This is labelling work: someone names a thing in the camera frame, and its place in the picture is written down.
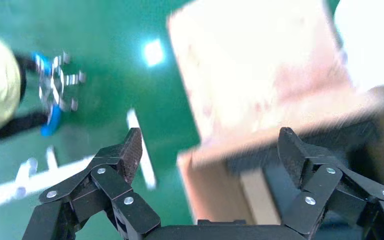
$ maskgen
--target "white line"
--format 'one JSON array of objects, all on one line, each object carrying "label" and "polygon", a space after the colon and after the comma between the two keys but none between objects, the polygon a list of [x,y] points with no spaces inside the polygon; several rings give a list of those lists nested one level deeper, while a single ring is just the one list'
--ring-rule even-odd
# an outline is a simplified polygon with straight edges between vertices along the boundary
[{"label": "white line", "polygon": [[[25,188],[25,195],[28,196],[52,187],[74,174],[77,174],[88,166],[93,157],[93,155],[87,156],[82,160],[64,165],[54,170],[38,173],[30,177],[28,180],[24,180],[22,187]],[[15,193],[19,187],[20,184],[15,181],[0,184],[0,205],[9,203],[15,199]]]},{"label": "white line", "polygon": [[[127,124],[131,128],[140,128],[136,112],[132,108],[127,112]],[[151,159],[148,154],[147,146],[145,145],[144,136],[142,135],[142,158],[140,159],[140,169],[145,179],[146,188],[154,190],[157,187],[157,180],[155,178],[154,170],[152,168]]]}]

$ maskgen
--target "green floor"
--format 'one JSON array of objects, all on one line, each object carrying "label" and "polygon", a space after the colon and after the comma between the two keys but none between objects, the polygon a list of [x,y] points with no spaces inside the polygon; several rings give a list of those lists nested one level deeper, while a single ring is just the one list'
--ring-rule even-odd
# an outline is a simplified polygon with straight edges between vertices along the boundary
[{"label": "green floor", "polygon": [[[167,31],[167,17],[186,0],[0,0],[0,38],[18,52],[53,56],[64,50],[87,73],[78,112],[66,115],[49,138],[34,130],[0,142],[0,184],[12,181],[30,157],[47,167],[45,151],[55,146],[60,165],[120,143],[131,107],[146,139],[158,187],[147,191],[139,173],[133,188],[160,215],[163,225],[190,224],[176,169],[178,150],[199,142]],[[149,68],[144,44],[160,39],[164,62]],[[39,108],[37,79],[30,77],[20,112]],[[37,196],[0,207],[0,240],[21,239]],[[120,239],[103,214],[91,218],[79,240]]]}]

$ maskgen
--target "cardboard box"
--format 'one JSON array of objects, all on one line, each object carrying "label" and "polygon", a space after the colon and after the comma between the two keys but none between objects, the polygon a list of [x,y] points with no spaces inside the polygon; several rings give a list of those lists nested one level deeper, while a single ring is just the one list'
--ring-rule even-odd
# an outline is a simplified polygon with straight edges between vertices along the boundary
[{"label": "cardboard box", "polygon": [[322,0],[196,0],[168,19],[201,145],[178,156],[194,220],[279,224],[261,171],[224,159],[382,114],[384,91],[352,88]]},{"label": "cardboard box", "polygon": [[233,176],[223,161],[194,168],[193,152],[180,154],[178,167],[193,220],[246,220],[247,224],[279,225],[280,218],[263,172]]}]

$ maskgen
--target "white tape line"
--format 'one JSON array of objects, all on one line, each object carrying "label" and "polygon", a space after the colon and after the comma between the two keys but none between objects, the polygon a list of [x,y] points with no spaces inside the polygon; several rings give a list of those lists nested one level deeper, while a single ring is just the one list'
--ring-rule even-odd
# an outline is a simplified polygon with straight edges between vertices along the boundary
[{"label": "white tape line", "polygon": [[[33,175],[28,180],[23,180],[23,187],[25,188],[25,196],[37,193],[44,189],[50,188],[57,183],[77,174],[84,170],[93,159],[92,156],[87,156],[82,160],[64,165],[55,170],[48,170],[45,172]],[[9,203],[15,198],[15,190],[19,187],[16,181],[6,182],[0,184],[0,205]]]},{"label": "white tape line", "polygon": [[[132,108],[127,112],[127,125],[129,129],[140,128],[136,112]],[[142,135],[142,158],[140,159],[140,169],[142,169],[142,175],[145,179],[146,188],[153,190],[157,187],[157,179],[154,174],[154,169],[151,164],[151,159],[148,154],[147,146],[145,145],[144,136]]]}]

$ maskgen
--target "blue part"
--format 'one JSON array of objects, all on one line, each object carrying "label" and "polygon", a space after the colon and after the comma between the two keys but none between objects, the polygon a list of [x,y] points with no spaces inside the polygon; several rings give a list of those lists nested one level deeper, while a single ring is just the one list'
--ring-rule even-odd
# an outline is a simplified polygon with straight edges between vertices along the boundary
[{"label": "blue part", "polygon": [[45,73],[45,75],[51,75],[51,72],[52,72],[52,63],[48,60],[47,57],[45,57],[44,55],[38,53],[38,52],[34,52],[32,54],[32,57],[33,57],[33,60],[36,62],[37,60],[39,61],[42,61],[43,62],[43,71]]},{"label": "blue part", "polygon": [[52,106],[49,122],[46,125],[43,125],[40,129],[42,136],[48,137],[55,133],[58,126],[60,125],[62,113],[63,111],[57,104]]}]

